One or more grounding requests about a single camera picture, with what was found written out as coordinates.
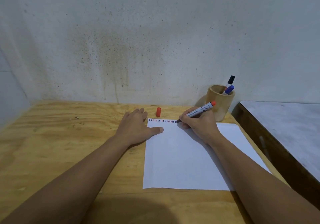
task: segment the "pen holder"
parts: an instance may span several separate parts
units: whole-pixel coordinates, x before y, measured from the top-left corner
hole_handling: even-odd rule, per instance
[[[211,101],[216,101],[216,105],[212,108],[216,121],[222,121],[228,112],[228,109],[232,103],[235,96],[235,91],[232,90],[229,95],[223,95],[223,91],[226,88],[224,85],[212,85],[208,88],[207,96],[205,98],[205,103]]]

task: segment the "black marker cap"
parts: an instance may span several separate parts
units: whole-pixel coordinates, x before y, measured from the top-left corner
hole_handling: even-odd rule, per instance
[[[233,80],[235,79],[235,76],[230,76],[230,79],[228,81],[228,84],[233,84]]]

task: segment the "marble surface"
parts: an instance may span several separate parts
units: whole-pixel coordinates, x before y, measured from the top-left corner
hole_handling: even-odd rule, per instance
[[[320,182],[320,104],[240,103]]]

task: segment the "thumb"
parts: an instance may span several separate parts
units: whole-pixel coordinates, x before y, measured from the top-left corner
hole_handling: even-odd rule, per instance
[[[163,132],[163,128],[162,127],[149,128],[150,137],[154,136],[154,135],[157,135],[157,134],[160,134],[162,132]]]
[[[191,128],[195,128],[196,126],[196,121],[198,119],[193,119],[190,118],[189,116],[186,116],[185,114],[182,114],[179,116],[179,119],[183,122],[186,123],[187,125],[189,125]]]

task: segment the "person's right hand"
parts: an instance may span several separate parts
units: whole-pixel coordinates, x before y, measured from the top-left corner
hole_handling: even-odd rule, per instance
[[[203,112],[198,118],[190,118],[186,114],[192,112],[198,107],[192,107],[187,109],[182,115],[179,116],[179,119],[182,121],[182,127],[192,128],[194,133],[197,134],[205,143],[211,144],[212,141],[222,137],[222,134],[219,132],[214,113],[211,110]]]

